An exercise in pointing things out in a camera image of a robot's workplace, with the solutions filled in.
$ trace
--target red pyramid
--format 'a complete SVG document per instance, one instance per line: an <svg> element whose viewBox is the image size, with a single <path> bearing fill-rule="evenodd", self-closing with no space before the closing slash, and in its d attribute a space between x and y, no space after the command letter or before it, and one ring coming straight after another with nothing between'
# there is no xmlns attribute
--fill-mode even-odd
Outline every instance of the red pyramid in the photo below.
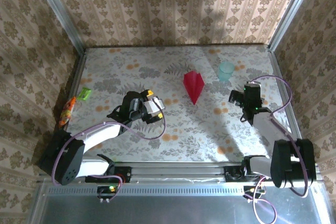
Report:
<svg viewBox="0 0 336 224"><path fill-rule="evenodd" d="M204 81L201 74L196 73L195 71L186 73L184 75L183 84L191 98L191 101L195 105L204 87Z"/></svg>

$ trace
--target floral tablecloth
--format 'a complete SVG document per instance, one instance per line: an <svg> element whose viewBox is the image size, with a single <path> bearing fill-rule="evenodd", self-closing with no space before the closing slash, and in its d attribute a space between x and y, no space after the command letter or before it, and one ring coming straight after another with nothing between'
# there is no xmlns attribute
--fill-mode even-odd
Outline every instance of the floral tablecloth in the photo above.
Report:
<svg viewBox="0 0 336 224"><path fill-rule="evenodd" d="M242 90L252 78L272 74L269 52L264 45L95 48L86 52L87 61L78 94L92 90L87 101L77 101L68 131L90 127L121 104L128 91L151 89L166 106L166 133L146 141L130 132L104 141L87 153L103 153L123 162L240 162L244 155L266 155L272 146L247 122L241 123L241 109L228 103L232 89ZM235 65L227 82L219 82L218 65ZM184 74L201 73L205 86L193 105L183 85ZM275 80L261 81L264 105L271 110L282 105ZM285 112L277 119L288 126ZM132 127L142 136L154 137L162 122L147 125L141 120Z"/></svg>

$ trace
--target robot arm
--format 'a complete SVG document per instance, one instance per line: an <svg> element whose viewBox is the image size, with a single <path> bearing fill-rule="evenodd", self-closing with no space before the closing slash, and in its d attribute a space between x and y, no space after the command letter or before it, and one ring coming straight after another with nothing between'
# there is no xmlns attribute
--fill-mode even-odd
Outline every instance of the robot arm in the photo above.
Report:
<svg viewBox="0 0 336 224"><path fill-rule="evenodd" d="M81 137L70 142L58 162L55 172L56 181L66 185L76 177L114 174L112 160L100 154L97 157L83 159L84 153L107 139L123 134L127 129L120 124L131 127L132 123L138 119L142 119L147 124L161 120L163 115L160 110L163 109L162 100L155 97L151 90L141 93L128 92L122 104L107 116L107 120L103 120L99 126L85 130L86 134L83 133ZM70 138L70 133L64 130L59 130L53 135L52 141L39 162L39 167L47 174L52 174L57 155Z"/></svg>
<svg viewBox="0 0 336 224"><path fill-rule="evenodd" d="M303 171L290 142L291 139L296 138L273 117L268 108L262 107L260 85L247 83L244 85L244 92L233 90L229 102L242 108L241 122L248 121L273 145L270 158L265 156L246 156L244 158L242 163L244 175L265 175L271 178L279 188L302 187L305 183ZM297 139L295 144L306 167L308 186L310 186L316 180L312 143L309 140Z"/></svg>

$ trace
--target orange candy wrapper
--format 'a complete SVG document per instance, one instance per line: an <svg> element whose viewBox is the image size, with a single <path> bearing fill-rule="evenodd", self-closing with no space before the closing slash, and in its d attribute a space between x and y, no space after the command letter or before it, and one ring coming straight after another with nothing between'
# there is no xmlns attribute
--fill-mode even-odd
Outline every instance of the orange candy wrapper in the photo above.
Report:
<svg viewBox="0 0 336 224"><path fill-rule="evenodd" d="M58 127L61 128L63 127L67 122L69 122L71 118L71 113L73 111L73 107L75 106L76 103L76 97L72 97L63 107L59 122L58 122Z"/></svg>

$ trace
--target clear plastic cup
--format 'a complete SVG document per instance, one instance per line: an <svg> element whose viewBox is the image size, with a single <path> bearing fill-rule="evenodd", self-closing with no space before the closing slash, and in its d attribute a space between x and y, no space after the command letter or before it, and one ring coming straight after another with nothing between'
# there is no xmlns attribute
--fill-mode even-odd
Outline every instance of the clear plastic cup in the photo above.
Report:
<svg viewBox="0 0 336 224"><path fill-rule="evenodd" d="M218 67L218 78L220 81L228 81L235 70L235 65L231 62L223 61Z"/></svg>

